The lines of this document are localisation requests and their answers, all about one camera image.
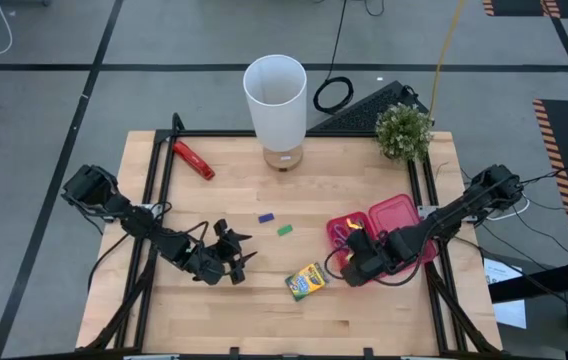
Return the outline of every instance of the concrete floor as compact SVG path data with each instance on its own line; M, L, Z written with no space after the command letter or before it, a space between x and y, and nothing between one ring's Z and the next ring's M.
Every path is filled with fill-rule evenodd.
M15 40L12 49L0 56L0 64L91 64L113 3L58 0L43 8L6 2ZM340 4L337 0L320 4L311 0L125 0L104 63L235 64L270 53L289 54L303 63L327 63ZM455 5L454 0L387 1L385 14L373 18L362 2L350 1L336 62L434 64ZM568 20L562 22L568 32ZM0 20L0 49L6 41ZM548 18L488 17L480 1L471 1L446 63L568 65L568 57ZM353 81L354 101L399 80L411 85L422 102L430 102L431 72L335 74ZM87 76L87 71L0 71L0 317ZM310 104L326 72L309 71L308 76ZM126 133L168 127L174 111L187 128L251 128L241 77L239 71L101 72L64 178L84 163L100 164L116 173ZM331 89L325 101L341 96ZM523 178L544 174L550 164L531 105L534 98L568 100L568 72L443 73L436 129L453 132L460 162L469 174L493 163L506 164ZM312 127L325 116L309 105L308 119ZM560 205L552 180L530 186L527 195L550 206ZM563 212L531 207L523 218L568 247ZM488 226L543 263L568 263L568 254L528 231L516 218ZM478 237L490 251L521 258L488 233L478 231ZM73 349L98 241L95 229L58 199L4 356ZM563 330L556 327L549 331ZM563 356L562 346L527 338L525 332L503 330L506 348L516 354Z

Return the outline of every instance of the wooden table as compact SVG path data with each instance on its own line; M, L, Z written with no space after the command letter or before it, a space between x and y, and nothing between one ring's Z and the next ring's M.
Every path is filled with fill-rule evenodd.
M118 179L120 191L133 203L141 202L152 139L153 132L128 136ZM303 266L324 260L329 252L325 224L330 218L366 212L397 194L410 195L404 163L381 156L369 138L306 138L299 167L279 173L264 162L255 138L183 141L213 167L216 176L205 181L176 158L168 195L173 210L164 226L186 229L202 220L213 223L225 218L235 231L253 235L242 243L244 252L259 253L247 264L246 281L236 286L228 278L216 286L193 282L191 274L160 259L144 352L228 354L230 347L239 346L242 354L361 355L364 347L372 347L376 355L437 354L422 270L398 288L377 283L350 288L333 280L300 302L293 300L284 283ZM450 133L434 133L430 156L440 203L447 204L464 189ZM159 164L161 174L163 161ZM259 224L257 216L269 212L275 220ZM278 236L276 230L286 224L293 226L293 232ZM122 234L118 224L106 226L100 252ZM476 241L468 225L462 226L459 236ZM213 231L206 240L215 241ZM78 346L89 343L119 306L131 247L132 241L126 242L97 270ZM501 348L478 251L455 241L449 249L461 306L486 338ZM449 348L454 348L450 313L443 302L442 309ZM135 324L137 314L137 309L132 311L130 324ZM127 344L132 344L133 333L128 331Z

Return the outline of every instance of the red tool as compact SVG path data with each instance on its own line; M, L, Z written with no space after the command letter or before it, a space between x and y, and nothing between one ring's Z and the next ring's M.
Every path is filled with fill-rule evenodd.
M179 155L186 163L191 165L193 170L197 171L198 174L206 180L211 180L215 176L215 172L211 169L208 164L202 160L201 157L197 156L193 150L191 150L186 144L178 141L173 145L173 151Z

